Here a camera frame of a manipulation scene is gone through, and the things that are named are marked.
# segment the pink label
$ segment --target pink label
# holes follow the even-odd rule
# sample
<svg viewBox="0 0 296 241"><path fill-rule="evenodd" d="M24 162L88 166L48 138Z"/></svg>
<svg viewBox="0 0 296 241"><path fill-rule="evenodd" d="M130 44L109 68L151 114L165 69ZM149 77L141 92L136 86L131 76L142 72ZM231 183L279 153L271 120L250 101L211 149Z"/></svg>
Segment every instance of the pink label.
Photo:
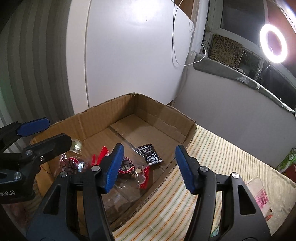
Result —
<svg viewBox="0 0 296 241"><path fill-rule="evenodd" d="M268 197L266 194L266 191L264 189L261 189L255 196L256 203L262 209L265 204L268 202Z"/></svg>

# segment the cardboard box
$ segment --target cardboard box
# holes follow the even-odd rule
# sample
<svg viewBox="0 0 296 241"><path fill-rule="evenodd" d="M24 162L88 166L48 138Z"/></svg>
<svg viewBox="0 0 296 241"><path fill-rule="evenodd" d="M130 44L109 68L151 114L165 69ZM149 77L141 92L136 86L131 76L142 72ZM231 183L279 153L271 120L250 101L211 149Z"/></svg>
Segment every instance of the cardboard box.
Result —
<svg viewBox="0 0 296 241"><path fill-rule="evenodd" d="M124 155L145 164L137 147L153 144L162 163L151 166L149 185L140 190L119 181L107 195L102 195L107 218L112 230L130 219L164 182L176 166L175 148L185 147L196 131L195 122L171 106L163 105L141 94L127 94L92 107L83 113L58 122L38 134L31 143L37 143L59 133L83 141L82 156L98 154L103 146L112 150L116 143L124 146ZM36 181L45 195L59 168L58 157L42 165ZM77 193L81 229L83 221L82 194Z"/></svg>

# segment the red plastic item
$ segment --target red plastic item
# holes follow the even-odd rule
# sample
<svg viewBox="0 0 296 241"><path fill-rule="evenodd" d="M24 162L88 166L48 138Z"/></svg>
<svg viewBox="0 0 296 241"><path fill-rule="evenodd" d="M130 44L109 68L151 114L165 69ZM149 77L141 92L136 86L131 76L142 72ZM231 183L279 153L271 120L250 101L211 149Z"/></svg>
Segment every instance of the red plastic item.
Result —
<svg viewBox="0 0 296 241"><path fill-rule="evenodd" d="M101 160L103 159L103 157L106 156L108 154L108 152L109 152L109 150L107 149L107 147L103 146L103 148L98 156L97 161L96 161L96 155L95 154L93 155L91 166L99 165L101 163Z"/></svg>
<svg viewBox="0 0 296 241"><path fill-rule="evenodd" d="M148 180L149 180L149 174L150 174L150 166L145 167L143 170L143 176L144 176L144 181L140 183L140 189L146 189L148 185Z"/></svg>

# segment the ring light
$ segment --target ring light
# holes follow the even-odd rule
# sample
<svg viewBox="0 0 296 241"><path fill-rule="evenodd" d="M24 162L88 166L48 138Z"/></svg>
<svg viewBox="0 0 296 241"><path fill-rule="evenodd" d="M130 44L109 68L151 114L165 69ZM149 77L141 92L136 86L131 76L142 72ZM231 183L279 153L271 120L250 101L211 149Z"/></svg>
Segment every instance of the ring light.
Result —
<svg viewBox="0 0 296 241"><path fill-rule="evenodd" d="M273 54L268 47L267 34L269 31L274 32L275 35L277 35L277 37L279 38L279 40L281 42L281 54L280 55ZM285 40L285 37L283 36L281 31L277 27L275 27L271 24L264 25L260 31L260 42L261 42L261 47L262 47L264 54L271 62L281 63L286 59L286 57L288 55L287 42Z"/></svg>

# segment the leopard print fabric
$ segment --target leopard print fabric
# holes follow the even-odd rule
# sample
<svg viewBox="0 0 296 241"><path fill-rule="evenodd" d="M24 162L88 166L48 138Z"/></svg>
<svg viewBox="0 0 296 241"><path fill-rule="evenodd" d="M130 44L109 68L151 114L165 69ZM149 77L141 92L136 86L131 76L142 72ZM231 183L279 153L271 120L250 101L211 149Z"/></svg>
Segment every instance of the leopard print fabric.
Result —
<svg viewBox="0 0 296 241"><path fill-rule="evenodd" d="M221 63L233 68L238 68L242 56L243 46L226 37L218 34L213 35L210 59L220 61Z"/></svg>

